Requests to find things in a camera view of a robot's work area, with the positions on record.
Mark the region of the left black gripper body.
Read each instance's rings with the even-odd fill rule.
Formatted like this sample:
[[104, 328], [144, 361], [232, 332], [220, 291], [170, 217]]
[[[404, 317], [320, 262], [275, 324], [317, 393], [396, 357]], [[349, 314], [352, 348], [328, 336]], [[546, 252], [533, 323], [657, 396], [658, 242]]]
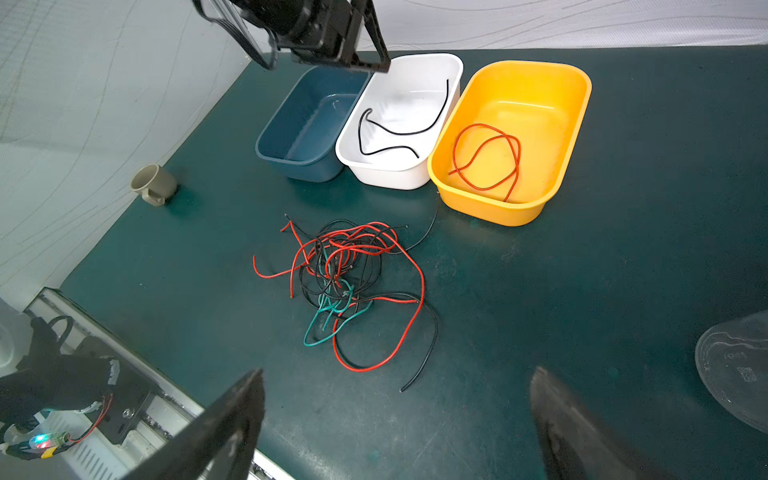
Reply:
[[[391, 58], [372, 1], [235, 1], [245, 20], [268, 32], [278, 49], [311, 65], [386, 73]], [[365, 60], [357, 51], [367, 34], [378, 55]]]

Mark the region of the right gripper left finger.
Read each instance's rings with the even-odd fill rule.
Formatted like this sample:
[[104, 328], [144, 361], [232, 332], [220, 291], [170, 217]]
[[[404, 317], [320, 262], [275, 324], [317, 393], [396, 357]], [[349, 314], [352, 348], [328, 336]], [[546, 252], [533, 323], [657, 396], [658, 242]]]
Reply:
[[265, 415], [263, 372], [244, 375], [128, 479], [246, 479]]

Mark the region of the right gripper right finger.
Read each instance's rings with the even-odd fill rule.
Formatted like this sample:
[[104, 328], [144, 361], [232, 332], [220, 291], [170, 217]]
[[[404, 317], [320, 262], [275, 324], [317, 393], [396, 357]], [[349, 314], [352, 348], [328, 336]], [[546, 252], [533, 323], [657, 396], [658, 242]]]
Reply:
[[533, 421], [549, 479], [672, 479], [619, 437], [554, 374], [539, 366], [529, 387]]

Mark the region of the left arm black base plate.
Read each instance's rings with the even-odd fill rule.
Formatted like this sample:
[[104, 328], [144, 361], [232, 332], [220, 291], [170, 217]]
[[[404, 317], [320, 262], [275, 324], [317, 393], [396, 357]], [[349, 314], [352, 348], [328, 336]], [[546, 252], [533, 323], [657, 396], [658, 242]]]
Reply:
[[97, 429], [113, 445], [121, 445], [128, 433], [137, 427], [151, 400], [160, 392], [158, 384], [126, 355], [118, 353], [100, 338], [86, 337], [74, 354], [119, 362], [116, 383], [107, 388], [111, 405]]

